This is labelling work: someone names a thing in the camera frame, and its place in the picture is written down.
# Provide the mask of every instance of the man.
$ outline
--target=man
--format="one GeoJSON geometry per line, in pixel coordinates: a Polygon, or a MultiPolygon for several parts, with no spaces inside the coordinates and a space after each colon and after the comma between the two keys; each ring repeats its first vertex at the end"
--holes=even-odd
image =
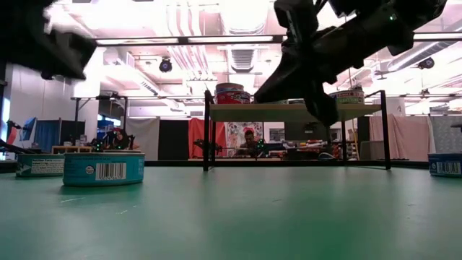
{"type": "Polygon", "coordinates": [[[240,148],[236,155],[254,155],[257,147],[257,142],[255,141],[255,137],[253,135],[252,130],[247,130],[244,134],[245,143],[240,145],[240,148]]]}

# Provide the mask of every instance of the green floor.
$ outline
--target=green floor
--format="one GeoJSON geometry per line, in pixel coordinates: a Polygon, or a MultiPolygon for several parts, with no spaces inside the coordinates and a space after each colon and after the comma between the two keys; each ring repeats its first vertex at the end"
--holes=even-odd
{"type": "Polygon", "coordinates": [[[462,180],[394,168],[147,168],[67,188],[0,175],[0,259],[462,259],[462,180]]]}

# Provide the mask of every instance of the security camera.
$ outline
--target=security camera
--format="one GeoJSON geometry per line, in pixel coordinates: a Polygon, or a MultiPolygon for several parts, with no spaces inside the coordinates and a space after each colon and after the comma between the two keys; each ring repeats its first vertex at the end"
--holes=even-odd
{"type": "Polygon", "coordinates": [[[170,62],[170,58],[162,58],[162,61],[159,65],[159,70],[163,73],[172,71],[172,63],[170,62]]]}
{"type": "Polygon", "coordinates": [[[419,69],[431,69],[431,68],[433,68],[434,65],[435,65],[435,61],[433,60],[433,58],[430,57],[430,58],[426,58],[423,61],[420,61],[417,64],[417,68],[419,68],[419,69]]]}

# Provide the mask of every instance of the red curtain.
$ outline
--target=red curtain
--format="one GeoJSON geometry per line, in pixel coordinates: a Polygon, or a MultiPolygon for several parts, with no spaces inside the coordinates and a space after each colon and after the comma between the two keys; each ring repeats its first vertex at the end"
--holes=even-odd
{"type": "MultiPolygon", "coordinates": [[[[210,137],[212,141],[212,123],[210,122],[210,137]]],[[[226,147],[225,138],[225,123],[217,122],[216,142],[222,147],[226,147]]],[[[189,140],[189,157],[203,157],[202,149],[193,144],[197,139],[204,139],[204,120],[192,118],[188,125],[188,140],[189,140]]]]}

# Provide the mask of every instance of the shelf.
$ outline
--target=shelf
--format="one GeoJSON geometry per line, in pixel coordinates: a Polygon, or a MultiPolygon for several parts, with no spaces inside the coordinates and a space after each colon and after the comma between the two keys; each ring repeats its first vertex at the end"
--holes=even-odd
{"type": "MultiPolygon", "coordinates": [[[[340,121],[380,111],[380,105],[338,104],[340,121]]],[[[304,104],[210,105],[210,117],[216,122],[305,122],[318,120],[304,104]]]]}

